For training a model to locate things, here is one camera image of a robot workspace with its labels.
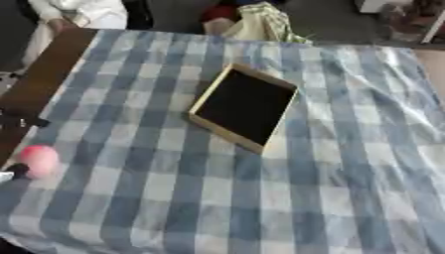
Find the wooden table edge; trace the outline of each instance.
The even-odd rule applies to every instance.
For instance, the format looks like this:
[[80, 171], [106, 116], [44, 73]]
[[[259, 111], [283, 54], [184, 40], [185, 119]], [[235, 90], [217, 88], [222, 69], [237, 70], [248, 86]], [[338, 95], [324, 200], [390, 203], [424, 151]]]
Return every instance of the wooden table edge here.
[[[73, 29], [57, 36], [25, 75], [0, 97], [0, 107], [20, 110], [31, 116], [40, 115], [88, 48], [96, 32], [93, 29]], [[29, 129], [0, 130], [0, 168]]]

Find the blue checkered tablecloth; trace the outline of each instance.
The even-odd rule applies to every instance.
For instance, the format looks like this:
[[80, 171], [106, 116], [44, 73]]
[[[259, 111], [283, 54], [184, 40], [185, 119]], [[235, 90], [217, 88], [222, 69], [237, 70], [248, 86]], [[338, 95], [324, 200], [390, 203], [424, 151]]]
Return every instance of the blue checkered tablecloth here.
[[[187, 120], [225, 64], [295, 83], [262, 156]], [[411, 50], [101, 31], [32, 129], [60, 172], [0, 186], [40, 253], [445, 252], [445, 114]]]

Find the white pants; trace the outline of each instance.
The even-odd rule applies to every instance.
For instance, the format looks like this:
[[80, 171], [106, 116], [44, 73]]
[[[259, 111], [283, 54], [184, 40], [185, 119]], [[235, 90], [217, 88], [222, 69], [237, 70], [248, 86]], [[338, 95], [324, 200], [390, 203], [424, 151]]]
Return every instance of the white pants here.
[[[127, 19], [125, 16], [110, 13], [91, 21], [85, 27], [93, 29], [125, 29], [126, 26]], [[23, 56], [25, 67], [28, 67], [39, 57], [53, 38], [54, 35], [51, 28], [45, 23], [39, 23]]]

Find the red object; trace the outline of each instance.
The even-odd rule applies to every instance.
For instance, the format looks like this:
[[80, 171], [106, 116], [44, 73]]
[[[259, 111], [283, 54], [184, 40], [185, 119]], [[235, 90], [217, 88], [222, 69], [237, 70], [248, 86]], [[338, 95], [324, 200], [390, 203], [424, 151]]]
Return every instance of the red object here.
[[214, 20], [217, 18], [227, 18], [232, 21], [236, 21], [237, 20], [236, 8], [233, 6], [227, 6], [227, 5], [215, 6], [211, 9], [207, 10], [203, 14], [201, 21], [207, 22], [207, 21]]
[[59, 165], [59, 154], [49, 146], [29, 146], [19, 154], [20, 163], [26, 164], [30, 170], [26, 176], [40, 179], [49, 176]]

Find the ball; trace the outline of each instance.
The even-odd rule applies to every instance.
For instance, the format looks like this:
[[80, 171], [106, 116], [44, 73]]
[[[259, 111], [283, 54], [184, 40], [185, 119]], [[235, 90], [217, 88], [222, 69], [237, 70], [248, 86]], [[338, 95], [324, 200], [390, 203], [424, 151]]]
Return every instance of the ball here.
[[56, 170], [59, 165], [59, 154], [49, 146], [29, 146], [19, 154], [19, 161], [30, 168], [26, 173], [28, 178], [41, 179]]

